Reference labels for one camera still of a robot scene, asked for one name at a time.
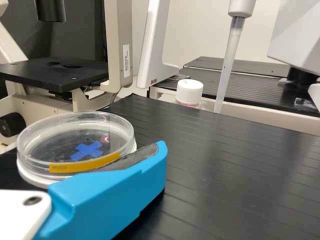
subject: sticker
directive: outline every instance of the sticker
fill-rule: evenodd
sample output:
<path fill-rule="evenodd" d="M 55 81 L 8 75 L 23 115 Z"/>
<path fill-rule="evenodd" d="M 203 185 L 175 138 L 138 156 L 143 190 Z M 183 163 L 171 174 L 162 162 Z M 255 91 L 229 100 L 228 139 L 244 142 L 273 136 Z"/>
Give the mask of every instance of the sticker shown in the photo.
<path fill-rule="evenodd" d="M 150 81 L 150 85 L 156 84 L 156 83 L 157 83 L 157 81 L 158 81 L 157 79 L 153 79 L 153 80 L 151 80 L 151 81 Z"/>
<path fill-rule="evenodd" d="M 120 152 L 115 152 L 96 159 L 74 162 L 74 163 L 51 163 L 49 171 L 53 174 L 70 174 L 98 169 L 105 165 L 111 164 L 120 158 Z"/>
<path fill-rule="evenodd" d="M 130 44 L 123 45 L 123 77 L 130 77 Z"/>
<path fill-rule="evenodd" d="M 75 147 L 75 149 L 78 150 L 78 152 L 72 154 L 70 158 L 74 162 L 78 162 L 81 159 L 83 159 L 86 156 L 91 156 L 93 158 L 98 158 L 102 155 L 102 151 L 98 150 L 102 144 L 98 141 L 95 141 L 91 145 L 86 145 L 86 144 L 79 144 L 78 146 Z"/>

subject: blue holder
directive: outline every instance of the blue holder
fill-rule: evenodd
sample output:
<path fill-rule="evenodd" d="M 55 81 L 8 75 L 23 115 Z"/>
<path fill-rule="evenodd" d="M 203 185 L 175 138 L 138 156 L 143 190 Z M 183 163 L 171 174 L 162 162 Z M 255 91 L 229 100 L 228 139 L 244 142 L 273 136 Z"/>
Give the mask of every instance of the blue holder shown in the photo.
<path fill-rule="evenodd" d="M 168 149 L 123 170 L 81 173 L 49 186 L 52 210 L 34 239 L 111 239 L 165 188 Z"/>

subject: white label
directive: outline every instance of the white label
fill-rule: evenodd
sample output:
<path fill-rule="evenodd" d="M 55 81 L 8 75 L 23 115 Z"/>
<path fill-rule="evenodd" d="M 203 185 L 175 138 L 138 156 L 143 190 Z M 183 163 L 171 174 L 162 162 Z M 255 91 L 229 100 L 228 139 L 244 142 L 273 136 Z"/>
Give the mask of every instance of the white label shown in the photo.
<path fill-rule="evenodd" d="M 127 78 L 130 74 L 130 44 L 123 45 L 123 77 Z"/>

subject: clear plastic petri dish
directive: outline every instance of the clear plastic petri dish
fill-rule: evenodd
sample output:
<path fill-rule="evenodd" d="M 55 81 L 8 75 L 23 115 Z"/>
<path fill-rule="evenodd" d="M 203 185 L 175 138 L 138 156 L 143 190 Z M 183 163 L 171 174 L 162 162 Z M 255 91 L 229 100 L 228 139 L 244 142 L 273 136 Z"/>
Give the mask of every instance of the clear plastic petri dish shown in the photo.
<path fill-rule="evenodd" d="M 18 136 L 17 167 L 28 183 L 40 188 L 134 152 L 134 128 L 118 115 L 85 111 L 37 121 Z"/>

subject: white wall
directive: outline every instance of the white wall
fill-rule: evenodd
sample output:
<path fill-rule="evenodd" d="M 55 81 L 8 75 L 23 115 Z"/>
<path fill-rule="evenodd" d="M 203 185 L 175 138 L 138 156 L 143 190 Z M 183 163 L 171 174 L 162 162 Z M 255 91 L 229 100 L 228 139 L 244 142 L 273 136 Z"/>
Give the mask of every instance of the white wall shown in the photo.
<path fill-rule="evenodd" d="M 276 62 L 267 57 L 281 0 L 257 0 L 245 22 L 236 59 Z M 132 0 L 133 74 L 137 75 L 149 0 Z M 163 61 L 182 67 L 200 56 L 223 58 L 231 17 L 228 0 L 171 0 Z"/>

